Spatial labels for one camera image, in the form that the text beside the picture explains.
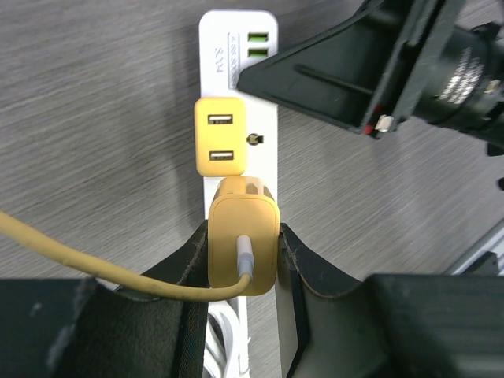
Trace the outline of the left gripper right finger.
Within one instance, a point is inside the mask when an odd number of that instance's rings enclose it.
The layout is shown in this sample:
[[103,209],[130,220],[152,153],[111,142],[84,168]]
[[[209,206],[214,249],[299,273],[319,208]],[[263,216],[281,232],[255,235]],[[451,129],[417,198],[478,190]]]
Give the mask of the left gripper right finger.
[[503,226],[441,274],[357,280],[280,229],[285,377],[500,377]]

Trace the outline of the white power strip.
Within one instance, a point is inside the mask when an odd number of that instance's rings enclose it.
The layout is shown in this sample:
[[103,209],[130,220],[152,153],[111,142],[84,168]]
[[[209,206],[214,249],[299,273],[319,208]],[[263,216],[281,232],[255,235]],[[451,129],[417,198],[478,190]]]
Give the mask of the white power strip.
[[280,211],[278,112],[238,89],[240,74],[278,50],[276,18],[264,10],[210,10],[198,24],[200,97],[195,156],[209,225],[209,283],[234,284],[244,263],[252,280],[235,297],[209,304],[204,367],[211,377],[247,377],[247,299],[276,280]]

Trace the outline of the yellow charger with cable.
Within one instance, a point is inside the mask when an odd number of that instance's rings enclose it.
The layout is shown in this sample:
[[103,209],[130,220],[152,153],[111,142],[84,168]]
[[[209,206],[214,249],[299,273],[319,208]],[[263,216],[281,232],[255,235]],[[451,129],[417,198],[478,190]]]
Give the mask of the yellow charger with cable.
[[61,265],[135,291],[181,301],[218,302],[263,295],[273,286],[280,211],[269,189],[256,177],[228,176],[219,182],[206,232],[208,288],[141,276],[59,243],[6,213],[1,215],[1,232]]

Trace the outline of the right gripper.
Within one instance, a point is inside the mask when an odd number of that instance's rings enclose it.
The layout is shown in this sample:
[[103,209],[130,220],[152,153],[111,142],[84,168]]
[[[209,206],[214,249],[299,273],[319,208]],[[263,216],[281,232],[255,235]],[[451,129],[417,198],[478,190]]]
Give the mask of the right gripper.
[[458,26],[463,1],[415,1],[402,59],[369,127],[394,131],[410,117],[483,140],[503,154],[503,23]]

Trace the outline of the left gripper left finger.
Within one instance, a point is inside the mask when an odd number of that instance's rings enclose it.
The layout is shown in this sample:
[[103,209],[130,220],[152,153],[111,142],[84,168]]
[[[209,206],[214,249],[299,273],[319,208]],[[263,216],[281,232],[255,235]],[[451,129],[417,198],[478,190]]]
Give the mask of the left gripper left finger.
[[208,306],[90,278],[1,282],[4,377],[200,377]]

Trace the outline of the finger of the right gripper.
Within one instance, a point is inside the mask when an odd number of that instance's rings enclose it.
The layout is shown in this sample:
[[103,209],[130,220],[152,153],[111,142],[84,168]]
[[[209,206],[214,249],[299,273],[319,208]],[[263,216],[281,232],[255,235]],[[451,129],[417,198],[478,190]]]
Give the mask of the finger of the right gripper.
[[398,67],[411,1],[367,1],[349,19],[244,69],[239,91],[362,133]]

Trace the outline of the yellow dual USB adapter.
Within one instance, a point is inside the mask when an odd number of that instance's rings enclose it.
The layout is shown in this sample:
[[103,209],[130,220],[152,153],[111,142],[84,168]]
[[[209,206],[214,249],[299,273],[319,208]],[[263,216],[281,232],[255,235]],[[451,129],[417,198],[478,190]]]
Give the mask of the yellow dual USB adapter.
[[246,106],[241,98],[200,98],[194,107],[196,169],[203,177],[246,170]]

